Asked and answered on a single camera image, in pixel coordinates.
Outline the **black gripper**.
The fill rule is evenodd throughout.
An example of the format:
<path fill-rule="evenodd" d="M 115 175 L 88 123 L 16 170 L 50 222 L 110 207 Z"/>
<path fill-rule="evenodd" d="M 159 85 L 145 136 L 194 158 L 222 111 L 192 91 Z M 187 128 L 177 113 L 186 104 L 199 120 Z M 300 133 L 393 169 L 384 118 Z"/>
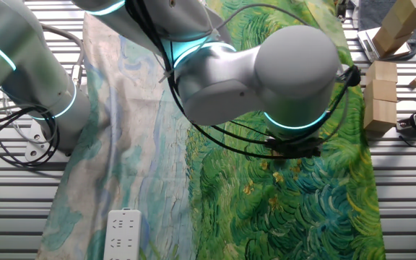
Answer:
<path fill-rule="evenodd" d="M 284 154 L 302 152 L 306 158 L 320 157 L 322 144 L 314 144 L 311 139 L 296 142 L 282 142 L 280 140 L 266 140 L 265 147 L 271 150 L 274 157 L 284 157 Z"/>

